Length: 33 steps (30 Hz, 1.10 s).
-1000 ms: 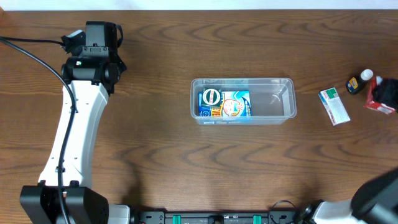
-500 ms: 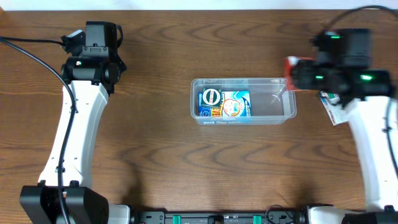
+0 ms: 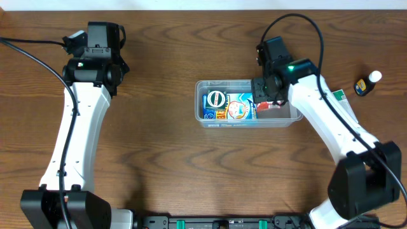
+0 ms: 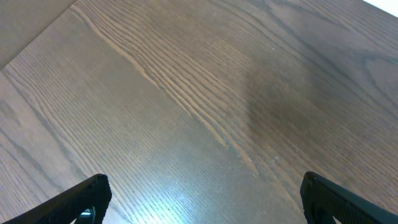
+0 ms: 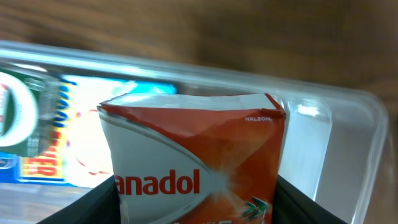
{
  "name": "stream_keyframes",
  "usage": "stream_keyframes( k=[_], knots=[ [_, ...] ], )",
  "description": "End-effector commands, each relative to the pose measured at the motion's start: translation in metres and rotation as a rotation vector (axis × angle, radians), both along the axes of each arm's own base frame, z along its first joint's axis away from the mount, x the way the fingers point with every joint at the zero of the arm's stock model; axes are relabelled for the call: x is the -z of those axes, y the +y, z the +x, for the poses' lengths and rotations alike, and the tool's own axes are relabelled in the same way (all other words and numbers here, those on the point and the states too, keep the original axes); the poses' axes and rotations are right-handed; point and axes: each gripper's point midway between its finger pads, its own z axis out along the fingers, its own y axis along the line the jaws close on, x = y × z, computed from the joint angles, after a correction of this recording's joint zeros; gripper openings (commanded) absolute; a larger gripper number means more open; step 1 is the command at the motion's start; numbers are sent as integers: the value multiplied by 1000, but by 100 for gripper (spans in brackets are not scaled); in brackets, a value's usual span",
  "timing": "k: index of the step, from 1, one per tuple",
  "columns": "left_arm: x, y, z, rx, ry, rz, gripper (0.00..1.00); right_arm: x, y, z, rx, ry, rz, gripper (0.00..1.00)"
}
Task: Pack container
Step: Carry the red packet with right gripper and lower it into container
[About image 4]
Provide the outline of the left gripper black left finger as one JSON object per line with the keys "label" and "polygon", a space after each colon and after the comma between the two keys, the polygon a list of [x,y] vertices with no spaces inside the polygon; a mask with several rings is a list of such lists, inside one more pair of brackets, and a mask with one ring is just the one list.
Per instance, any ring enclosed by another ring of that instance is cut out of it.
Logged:
{"label": "left gripper black left finger", "polygon": [[102,224],[111,197],[108,177],[96,174],[4,224]]}

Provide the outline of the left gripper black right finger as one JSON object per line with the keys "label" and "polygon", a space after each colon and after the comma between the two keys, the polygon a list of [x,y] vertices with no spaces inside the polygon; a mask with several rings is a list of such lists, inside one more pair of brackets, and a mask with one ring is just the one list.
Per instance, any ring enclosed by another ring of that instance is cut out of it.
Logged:
{"label": "left gripper black right finger", "polygon": [[308,171],[300,188],[303,212],[308,224],[397,224],[397,215]]}

